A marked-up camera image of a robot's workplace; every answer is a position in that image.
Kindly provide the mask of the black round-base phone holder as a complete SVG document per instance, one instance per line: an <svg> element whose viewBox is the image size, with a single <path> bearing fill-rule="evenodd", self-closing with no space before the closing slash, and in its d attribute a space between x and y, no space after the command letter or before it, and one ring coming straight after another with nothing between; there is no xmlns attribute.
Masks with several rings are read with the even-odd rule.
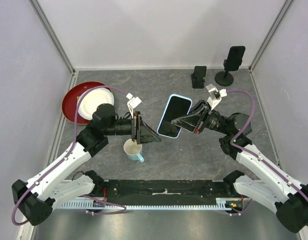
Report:
<svg viewBox="0 0 308 240"><path fill-rule="evenodd" d="M233 84L234 78L232 74L229 73L228 61L226 59L224 60L223 66L224 66L224 71L218 72L215 75L214 79L215 82L220 86L228 87Z"/></svg>

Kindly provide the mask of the black folding phone stand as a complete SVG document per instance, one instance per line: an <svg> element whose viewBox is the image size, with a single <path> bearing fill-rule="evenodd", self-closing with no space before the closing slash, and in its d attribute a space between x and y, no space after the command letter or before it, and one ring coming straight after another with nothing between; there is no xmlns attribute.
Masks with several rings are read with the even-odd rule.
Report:
<svg viewBox="0 0 308 240"><path fill-rule="evenodd" d="M195 66L194 72L191 74L191 82L193 89L203 89L205 83L207 66Z"/></svg>

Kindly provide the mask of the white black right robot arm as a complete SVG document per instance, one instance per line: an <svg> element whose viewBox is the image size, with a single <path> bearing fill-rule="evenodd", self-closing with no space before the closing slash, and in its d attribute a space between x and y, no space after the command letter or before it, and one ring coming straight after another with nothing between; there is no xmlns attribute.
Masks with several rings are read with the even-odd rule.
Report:
<svg viewBox="0 0 308 240"><path fill-rule="evenodd" d="M204 129L224 134L219 139L222 151L262 180L258 183L236 170L224 179L223 191L227 196L251 198L271 210L292 233L308 227L308 183L302 184L285 173L252 143L247 137L251 132L248 115L237 112L225 117L201 100L187 115L171 123L194 134Z"/></svg>

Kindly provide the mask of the black phone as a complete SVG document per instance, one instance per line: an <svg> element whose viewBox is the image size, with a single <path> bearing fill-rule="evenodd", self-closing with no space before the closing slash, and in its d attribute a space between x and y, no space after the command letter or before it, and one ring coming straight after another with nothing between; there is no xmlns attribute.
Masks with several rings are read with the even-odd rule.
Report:
<svg viewBox="0 0 308 240"><path fill-rule="evenodd" d="M237 71L242 64L242 59L245 53L245 46L232 46L229 50L226 59L225 70L227 72Z"/></svg>

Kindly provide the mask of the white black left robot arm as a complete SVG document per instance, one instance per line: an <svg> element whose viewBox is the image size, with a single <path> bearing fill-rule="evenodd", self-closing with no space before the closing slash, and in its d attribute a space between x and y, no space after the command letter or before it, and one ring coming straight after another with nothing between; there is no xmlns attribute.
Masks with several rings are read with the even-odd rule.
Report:
<svg viewBox="0 0 308 240"><path fill-rule="evenodd" d="M12 222L16 226L16 212L26 218L24 223L37 226L45 221L58 206L83 195L97 197L103 192L103 179L89 171L70 183L60 183L77 167L90 160L108 143L108 136L127 136L141 145L160 142L158 133L141 118L140 112L131 119L119 117L113 105L101 104L92 115L92 120L80 133L74 133L73 142L52 164L27 181L16 180L12 184L15 208Z"/></svg>

